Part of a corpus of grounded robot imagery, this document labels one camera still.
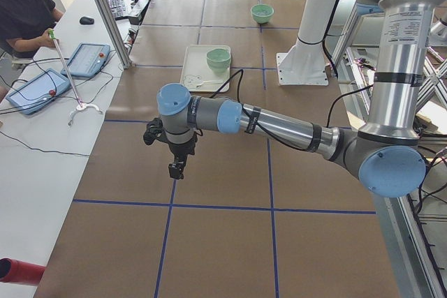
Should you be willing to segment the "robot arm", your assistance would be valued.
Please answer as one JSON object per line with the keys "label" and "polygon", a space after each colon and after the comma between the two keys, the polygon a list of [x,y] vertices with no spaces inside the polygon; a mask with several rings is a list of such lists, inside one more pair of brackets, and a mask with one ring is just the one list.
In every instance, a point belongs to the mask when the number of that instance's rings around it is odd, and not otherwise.
{"label": "robot arm", "polygon": [[416,190],[426,175],[413,119],[433,12],[444,1],[358,0],[359,6],[380,8],[384,23],[369,115],[356,132],[322,127],[236,100],[193,96],[186,87],[172,83],[159,90],[159,116],[148,123],[143,140],[169,146],[173,179],[183,177],[198,131],[244,131],[318,153],[345,168],[369,191],[402,197]]}

